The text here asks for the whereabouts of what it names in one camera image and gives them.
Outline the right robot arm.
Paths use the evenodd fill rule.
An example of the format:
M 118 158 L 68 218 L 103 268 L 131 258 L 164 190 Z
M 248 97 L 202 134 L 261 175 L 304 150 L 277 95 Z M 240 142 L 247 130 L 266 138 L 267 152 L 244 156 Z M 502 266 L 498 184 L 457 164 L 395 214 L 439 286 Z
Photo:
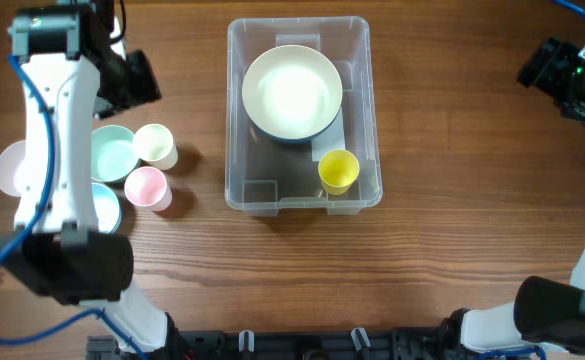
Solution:
M 585 18 L 585 9 L 572 11 Z M 585 128 L 585 44 L 545 40 L 522 66 L 518 81 L 547 94 L 562 117 Z M 496 307 L 460 310 L 447 355 L 517 359 L 551 353 L 585 356 L 585 238 L 565 280 L 531 275 L 512 300 Z

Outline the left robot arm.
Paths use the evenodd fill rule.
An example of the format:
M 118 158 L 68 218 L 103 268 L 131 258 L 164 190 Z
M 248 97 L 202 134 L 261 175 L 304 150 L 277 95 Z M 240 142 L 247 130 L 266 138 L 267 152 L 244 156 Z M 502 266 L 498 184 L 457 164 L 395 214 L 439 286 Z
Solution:
M 26 149 L 14 231 L 0 236 L 0 268 L 33 293 L 100 320 L 124 356 L 183 354 L 172 319 L 133 282 L 129 239 L 99 231 L 93 201 L 93 120 L 161 96 L 144 53 L 124 49 L 123 3 L 22 8 L 9 33 L 9 61 L 25 95 Z

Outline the mint green plastic bowl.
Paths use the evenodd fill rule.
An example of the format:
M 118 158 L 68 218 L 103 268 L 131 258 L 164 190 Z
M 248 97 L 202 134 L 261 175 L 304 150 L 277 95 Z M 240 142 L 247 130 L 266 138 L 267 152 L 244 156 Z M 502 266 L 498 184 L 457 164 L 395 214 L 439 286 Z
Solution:
M 107 125 L 91 134 L 91 176 L 103 183 L 124 182 L 140 159 L 134 153 L 134 133 L 126 127 Z

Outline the yellow plastic cup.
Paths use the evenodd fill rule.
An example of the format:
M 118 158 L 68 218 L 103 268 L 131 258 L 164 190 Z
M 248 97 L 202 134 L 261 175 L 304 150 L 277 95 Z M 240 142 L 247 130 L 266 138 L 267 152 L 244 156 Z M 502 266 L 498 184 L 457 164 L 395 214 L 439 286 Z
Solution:
M 330 195 L 343 195 L 357 180 L 360 165 L 357 157 L 342 149 L 327 152 L 319 161 L 318 174 L 323 189 Z

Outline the dark blue plastic bowl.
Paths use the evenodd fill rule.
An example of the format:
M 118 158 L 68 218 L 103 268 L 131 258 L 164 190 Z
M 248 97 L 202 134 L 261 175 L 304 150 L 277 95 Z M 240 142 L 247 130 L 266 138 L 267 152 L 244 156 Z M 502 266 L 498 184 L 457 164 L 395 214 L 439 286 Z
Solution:
M 340 108 L 311 111 L 266 108 L 249 112 L 248 116 L 259 130 L 276 141 L 303 143 L 324 131 Z

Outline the large cream plastic bowl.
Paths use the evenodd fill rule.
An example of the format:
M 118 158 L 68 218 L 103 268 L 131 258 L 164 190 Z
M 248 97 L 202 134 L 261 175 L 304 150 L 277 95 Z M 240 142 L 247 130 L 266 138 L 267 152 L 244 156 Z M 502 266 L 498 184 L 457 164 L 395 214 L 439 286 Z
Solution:
M 282 45 L 248 67 L 241 88 L 243 106 L 259 109 L 327 110 L 341 107 L 343 84 L 336 66 L 321 52 Z

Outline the light blue plastic bowl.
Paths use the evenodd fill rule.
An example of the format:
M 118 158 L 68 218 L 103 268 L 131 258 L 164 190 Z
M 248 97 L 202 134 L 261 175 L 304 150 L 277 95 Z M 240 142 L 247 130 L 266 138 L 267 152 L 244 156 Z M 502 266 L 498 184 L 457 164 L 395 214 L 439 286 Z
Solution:
M 122 221 L 121 205 L 117 195 L 106 185 L 92 183 L 92 195 L 98 230 L 101 233 L 115 233 Z

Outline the pink plastic cup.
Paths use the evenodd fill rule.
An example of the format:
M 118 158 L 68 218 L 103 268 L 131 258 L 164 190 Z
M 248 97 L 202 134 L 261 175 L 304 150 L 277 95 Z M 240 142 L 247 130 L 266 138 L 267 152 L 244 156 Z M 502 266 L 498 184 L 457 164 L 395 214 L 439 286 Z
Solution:
M 173 198 L 165 174 L 151 166 L 139 167 L 128 175 L 124 194 L 134 206 L 153 212 L 166 210 Z

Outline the cream plastic cup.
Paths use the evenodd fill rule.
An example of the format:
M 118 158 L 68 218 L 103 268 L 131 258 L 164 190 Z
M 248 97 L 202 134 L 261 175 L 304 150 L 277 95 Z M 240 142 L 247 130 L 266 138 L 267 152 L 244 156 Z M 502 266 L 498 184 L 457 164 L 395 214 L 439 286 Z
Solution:
M 169 170 L 178 161 L 173 135 L 161 124 L 147 124 L 137 130 L 133 136 L 132 148 L 141 160 L 159 170 Z

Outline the white plastic bowl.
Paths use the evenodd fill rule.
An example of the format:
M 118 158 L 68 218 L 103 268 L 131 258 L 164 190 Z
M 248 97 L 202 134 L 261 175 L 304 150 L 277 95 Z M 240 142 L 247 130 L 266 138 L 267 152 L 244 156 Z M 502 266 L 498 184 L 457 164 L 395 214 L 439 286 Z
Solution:
M 26 141 L 9 145 L 0 154 L 0 190 L 12 197 L 20 197 L 24 189 L 21 167 L 25 159 Z

